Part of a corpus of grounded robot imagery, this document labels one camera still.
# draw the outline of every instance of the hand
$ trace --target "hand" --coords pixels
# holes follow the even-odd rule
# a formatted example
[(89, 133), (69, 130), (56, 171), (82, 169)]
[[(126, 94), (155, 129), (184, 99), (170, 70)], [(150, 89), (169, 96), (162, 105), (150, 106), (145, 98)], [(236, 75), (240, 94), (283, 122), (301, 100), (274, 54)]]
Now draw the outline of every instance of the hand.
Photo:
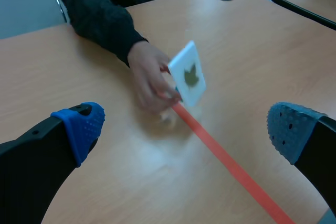
[(169, 58), (147, 41), (135, 43), (128, 54), (140, 104), (152, 113), (160, 113), (180, 100), (180, 94), (163, 78), (169, 72)]

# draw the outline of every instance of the card with leaf image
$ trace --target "card with leaf image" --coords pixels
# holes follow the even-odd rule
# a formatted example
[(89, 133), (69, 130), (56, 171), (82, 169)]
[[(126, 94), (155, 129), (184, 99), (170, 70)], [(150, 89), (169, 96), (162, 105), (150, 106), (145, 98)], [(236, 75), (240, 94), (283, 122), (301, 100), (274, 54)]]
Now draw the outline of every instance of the card with leaf image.
[(195, 106), (206, 89), (195, 42), (190, 41), (168, 64), (176, 87), (187, 106)]

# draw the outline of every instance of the textured rubber pad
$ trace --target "textured rubber pad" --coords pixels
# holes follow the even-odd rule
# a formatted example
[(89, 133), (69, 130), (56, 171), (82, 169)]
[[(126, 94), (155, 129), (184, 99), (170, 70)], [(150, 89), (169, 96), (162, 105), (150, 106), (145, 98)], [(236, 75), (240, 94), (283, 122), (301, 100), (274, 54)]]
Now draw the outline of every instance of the textured rubber pad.
[(291, 165), (299, 159), (318, 119), (325, 114), (288, 103), (274, 104), (267, 115), (268, 134), (272, 144)]
[(81, 115), (70, 109), (63, 109), (51, 114), (51, 116), (60, 118), (65, 125), (77, 167), (87, 158), (91, 145), (100, 136), (105, 121), (104, 109), (99, 104), (94, 102), (82, 104), (92, 106), (89, 115)]

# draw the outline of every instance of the black jacket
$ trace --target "black jacket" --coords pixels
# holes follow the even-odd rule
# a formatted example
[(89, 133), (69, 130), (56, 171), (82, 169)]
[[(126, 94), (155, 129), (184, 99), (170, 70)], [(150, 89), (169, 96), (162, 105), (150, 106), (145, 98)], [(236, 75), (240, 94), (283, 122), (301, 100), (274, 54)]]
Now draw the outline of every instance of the black jacket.
[(145, 40), (124, 7), (149, 0), (62, 0), (76, 33), (116, 54), (128, 65), (131, 47)]

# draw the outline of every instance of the desk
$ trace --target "desk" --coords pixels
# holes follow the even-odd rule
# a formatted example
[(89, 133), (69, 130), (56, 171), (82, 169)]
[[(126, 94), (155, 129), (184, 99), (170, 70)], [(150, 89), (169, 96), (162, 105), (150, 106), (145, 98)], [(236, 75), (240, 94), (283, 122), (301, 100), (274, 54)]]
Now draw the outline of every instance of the desk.
[[(328, 206), (272, 146), (266, 115), (290, 101), (336, 116), (335, 31), (267, 0), (158, 0), (128, 10), (170, 56), (196, 42), (203, 127), (294, 222), (317, 223)], [(274, 223), (184, 122), (161, 131), (140, 112), (128, 68), (70, 26), (2, 40), (0, 55), (0, 142), (83, 101), (106, 111), (98, 144), (44, 223)]]
[(273, 0), (275, 3), (336, 30), (336, 0)]

